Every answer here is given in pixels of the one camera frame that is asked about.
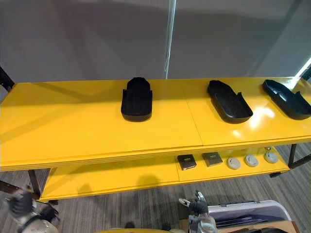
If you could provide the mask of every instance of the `round button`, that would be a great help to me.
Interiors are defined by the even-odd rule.
[[[257,166],[258,165],[258,160],[256,159],[256,157],[252,154],[248,154],[245,157],[245,162],[247,165],[249,166]]]
[[[275,163],[278,162],[278,157],[277,157],[277,155],[276,155],[275,153],[273,153],[273,152],[267,152],[267,153],[265,153],[264,159],[265,159],[267,162],[271,163],[271,164],[275,164]]]
[[[234,170],[239,169],[241,167],[241,163],[239,162],[239,160],[233,157],[228,158],[227,164],[229,168],[234,169]]]

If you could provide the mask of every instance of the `lower shelf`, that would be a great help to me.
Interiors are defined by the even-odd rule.
[[[233,177],[285,172],[287,164],[277,153],[279,161],[265,161],[265,149],[227,150],[219,154],[224,161],[207,167],[202,154],[194,154],[197,166],[183,171],[176,157],[129,160],[95,165],[64,166],[52,168],[46,181],[41,201],[85,197],[112,192],[137,190],[150,187],[227,179]],[[244,161],[246,154],[256,155],[259,165],[249,167]],[[241,168],[232,170],[226,165],[228,157],[236,157]]]

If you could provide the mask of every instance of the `small black box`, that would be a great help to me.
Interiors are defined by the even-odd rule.
[[[219,153],[217,152],[203,153],[202,156],[207,166],[213,166],[213,165],[221,164],[223,162]]]
[[[196,162],[192,154],[178,155],[177,159],[182,170],[186,170],[196,166]]]

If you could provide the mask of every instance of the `white container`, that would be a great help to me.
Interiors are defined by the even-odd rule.
[[[264,218],[269,221],[292,220],[284,206],[275,200],[212,205],[208,207],[208,210],[216,222],[242,216],[253,216],[255,219]]]

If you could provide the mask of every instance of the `yellow object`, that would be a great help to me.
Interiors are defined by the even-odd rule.
[[[311,118],[293,120],[264,93],[266,78],[217,79],[242,92],[254,115],[221,120],[206,92],[212,79],[149,80],[150,120],[122,118],[127,80],[17,83],[0,105],[0,170],[87,165],[311,141]],[[299,78],[272,78],[300,91]]]
[[[212,167],[207,167],[202,154],[194,154],[197,166],[184,171],[177,158],[172,156],[52,168],[40,200],[93,196],[289,170],[275,148],[271,150],[279,158],[275,164],[264,159],[266,151],[265,149],[222,151],[219,154],[223,163]],[[250,167],[244,162],[245,155],[249,153],[258,159],[257,167]],[[226,165],[226,160],[232,156],[239,159],[241,168],[232,170]]]
[[[156,229],[111,229],[103,232],[97,233],[167,233],[168,231],[156,230]]]

